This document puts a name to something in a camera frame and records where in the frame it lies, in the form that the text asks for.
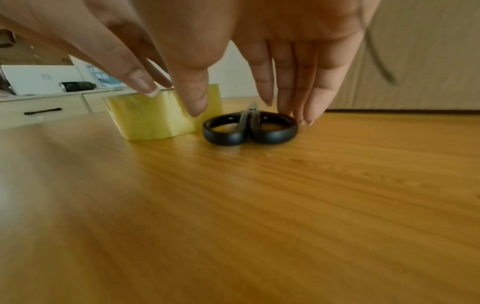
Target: drawer handle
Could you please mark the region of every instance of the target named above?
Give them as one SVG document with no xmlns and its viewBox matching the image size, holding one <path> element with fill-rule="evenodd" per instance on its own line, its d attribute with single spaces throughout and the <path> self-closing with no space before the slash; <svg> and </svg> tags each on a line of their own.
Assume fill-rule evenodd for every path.
<svg viewBox="0 0 480 304">
<path fill-rule="evenodd" d="M 34 111 L 34 112 L 25 112 L 25 115 L 33 115 L 38 113 L 45 113 L 45 112 L 53 112 L 53 111 L 61 111 L 62 108 L 55 108 L 55 109 L 48 109 L 48 110 L 41 110 L 41 111 Z"/>
</svg>

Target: roll of clear packing tape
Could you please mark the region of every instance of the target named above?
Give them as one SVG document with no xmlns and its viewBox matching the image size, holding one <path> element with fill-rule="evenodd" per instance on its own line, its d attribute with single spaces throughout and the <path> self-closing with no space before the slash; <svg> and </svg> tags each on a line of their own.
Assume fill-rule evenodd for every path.
<svg viewBox="0 0 480 304">
<path fill-rule="evenodd" d="M 219 86 L 208 88 L 208 108 L 191 117 L 174 89 L 161 90 L 154 98 L 142 94 L 105 97 L 121 135 L 128 140 L 161 139 L 200 130 L 205 120 L 222 114 Z"/>
</svg>

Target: black scissors handle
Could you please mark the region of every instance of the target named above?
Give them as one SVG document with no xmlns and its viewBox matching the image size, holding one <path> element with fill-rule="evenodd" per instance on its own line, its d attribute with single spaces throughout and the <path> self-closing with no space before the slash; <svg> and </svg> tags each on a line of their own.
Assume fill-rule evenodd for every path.
<svg viewBox="0 0 480 304">
<path fill-rule="evenodd" d="M 218 132 L 214 128 L 237 123 L 238 126 L 231 132 Z M 276 124 L 280 130 L 262 130 L 262 124 Z M 221 146 L 236 146 L 246 142 L 249 138 L 259 144 L 275 145 L 293 139 L 299 130 L 298 123 L 290 116 L 263 112 L 242 111 L 220 115 L 205 121 L 203 136 L 211 143 Z"/>
</svg>

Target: cable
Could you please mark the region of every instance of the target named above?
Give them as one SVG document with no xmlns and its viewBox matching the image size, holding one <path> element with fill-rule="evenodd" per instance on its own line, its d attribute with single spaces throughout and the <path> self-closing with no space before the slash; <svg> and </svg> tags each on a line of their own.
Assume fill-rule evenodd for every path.
<svg viewBox="0 0 480 304">
<path fill-rule="evenodd" d="M 360 26 L 365 31 L 365 45 L 367 50 L 370 52 L 370 55 L 373 59 L 373 63 L 375 64 L 376 68 L 380 71 L 380 74 L 383 78 L 390 83 L 391 85 L 397 84 L 397 80 L 393 73 L 386 67 L 383 63 L 382 59 L 380 58 L 379 52 L 374 45 L 372 34 L 370 32 L 370 28 L 365 23 L 365 15 L 364 15 L 364 2 L 363 0 L 358 0 L 358 21 L 360 22 Z"/>
</svg>

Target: scissors blade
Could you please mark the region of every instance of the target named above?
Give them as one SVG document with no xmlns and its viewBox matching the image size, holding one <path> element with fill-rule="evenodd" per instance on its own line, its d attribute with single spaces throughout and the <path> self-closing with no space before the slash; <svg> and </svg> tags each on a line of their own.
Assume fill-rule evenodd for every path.
<svg viewBox="0 0 480 304">
<path fill-rule="evenodd" d="M 256 111 L 256 110 L 258 110 L 259 108 L 258 108 L 258 106 L 257 106 L 257 103 L 254 101 L 254 102 L 252 102 L 252 103 L 248 106 L 248 109 L 249 109 L 250 111 Z"/>
</svg>

